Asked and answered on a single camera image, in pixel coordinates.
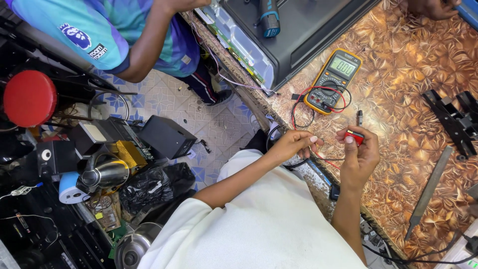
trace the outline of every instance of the brown patterned tabletop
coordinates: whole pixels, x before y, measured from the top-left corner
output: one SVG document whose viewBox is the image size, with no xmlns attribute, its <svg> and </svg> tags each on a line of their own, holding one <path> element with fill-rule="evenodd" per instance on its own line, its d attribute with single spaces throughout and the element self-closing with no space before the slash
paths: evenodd
<svg viewBox="0 0 478 269">
<path fill-rule="evenodd" d="M 221 59 L 230 58 L 215 40 L 209 40 L 210 34 L 203 32 L 202 36 Z M 466 190 L 478 183 L 477 158 L 458 162 L 458 153 L 453 153 L 420 224 L 404 241 L 408 220 L 427 179 L 443 148 L 452 145 L 421 93 L 435 89 L 442 97 L 456 100 L 456 94 L 468 90 L 478 97 L 477 41 L 477 32 L 458 16 L 441 22 L 413 21 L 404 17 L 396 4 L 385 1 L 285 84 L 279 91 L 281 96 L 266 98 L 256 90 L 252 94 L 269 113 L 292 128 L 291 94 L 311 85 L 330 53 L 344 48 L 362 58 L 363 65 L 349 86 L 350 107 L 340 114 L 316 114 L 307 130 L 325 140 L 319 151 L 323 157 L 341 158 L 343 147 L 334 141 L 335 131 L 355 124 L 361 106 L 364 127 L 378 134 L 381 145 L 381 162 L 364 189 L 362 209 L 403 258 L 412 258 L 444 248 L 453 231 L 465 231 L 475 220 L 470 214 L 475 202 Z M 235 68 L 237 63 L 228 64 L 242 83 L 251 83 Z M 298 124 L 309 122 L 311 117 L 308 107 L 297 106 Z M 337 169 L 324 166 L 339 180 Z M 438 260 L 443 255 L 429 259 Z"/>
</svg>

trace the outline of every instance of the hand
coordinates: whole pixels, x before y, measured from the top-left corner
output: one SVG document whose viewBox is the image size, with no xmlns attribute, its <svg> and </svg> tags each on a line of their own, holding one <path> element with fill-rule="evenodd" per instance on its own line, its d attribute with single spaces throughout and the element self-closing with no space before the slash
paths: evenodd
<svg viewBox="0 0 478 269">
<path fill-rule="evenodd" d="M 345 137 L 347 130 L 365 136 L 359 147 L 353 137 Z M 345 161 L 340 167 L 340 191 L 361 194 L 365 183 L 380 162 L 378 136 L 365 128 L 349 125 L 338 131 L 335 138 L 339 143 L 345 144 Z"/>
<path fill-rule="evenodd" d="M 171 15 L 211 4 L 211 0 L 154 0 L 154 2 L 161 4 Z"/>
<path fill-rule="evenodd" d="M 281 165 L 283 162 L 292 158 L 294 154 L 298 154 L 300 158 L 310 157 L 309 146 L 312 151 L 317 151 L 315 144 L 322 146 L 324 142 L 309 131 L 289 130 L 275 143 L 275 145 L 263 156 L 271 161 L 274 167 Z"/>
<path fill-rule="evenodd" d="M 447 20 L 458 14 L 452 8 L 461 4 L 461 0 L 448 0 L 448 4 L 442 6 L 440 0 L 405 0 L 402 8 L 408 9 L 415 15 L 423 15 L 434 21 Z"/>
</svg>

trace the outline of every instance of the red battery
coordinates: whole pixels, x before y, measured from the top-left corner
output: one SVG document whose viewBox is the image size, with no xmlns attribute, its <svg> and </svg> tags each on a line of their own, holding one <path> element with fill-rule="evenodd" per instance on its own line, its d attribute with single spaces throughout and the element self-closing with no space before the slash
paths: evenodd
<svg viewBox="0 0 478 269">
<path fill-rule="evenodd" d="M 362 142 L 363 142 L 363 139 L 365 138 L 364 135 L 359 134 L 359 133 L 354 132 L 354 131 L 351 131 L 351 130 L 347 130 L 347 132 L 345 133 L 345 137 L 347 137 L 347 136 L 353 137 L 355 139 L 355 141 L 357 142 L 357 146 L 361 145 Z"/>
</svg>

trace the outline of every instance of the digital multimeter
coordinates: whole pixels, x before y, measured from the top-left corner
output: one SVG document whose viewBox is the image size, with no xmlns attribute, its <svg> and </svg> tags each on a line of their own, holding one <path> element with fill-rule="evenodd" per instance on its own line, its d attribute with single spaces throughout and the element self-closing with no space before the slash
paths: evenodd
<svg viewBox="0 0 478 269">
<path fill-rule="evenodd" d="M 338 48 L 327 59 L 312 86 L 329 87 L 343 93 L 361 65 L 362 59 L 357 55 Z M 333 90 L 315 88 L 305 95 L 304 103 L 319 113 L 329 115 L 332 113 L 330 107 L 335 107 L 340 99 L 340 94 Z"/>
</svg>

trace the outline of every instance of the red stool seat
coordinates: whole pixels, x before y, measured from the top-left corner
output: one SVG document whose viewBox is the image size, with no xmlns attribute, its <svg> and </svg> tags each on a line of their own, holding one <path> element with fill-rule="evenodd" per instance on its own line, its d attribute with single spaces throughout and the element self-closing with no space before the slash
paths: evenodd
<svg viewBox="0 0 478 269">
<path fill-rule="evenodd" d="M 27 70 L 13 76 L 5 87 L 3 106 L 8 119 L 20 127 L 48 121 L 57 102 L 53 81 L 44 73 Z"/>
</svg>

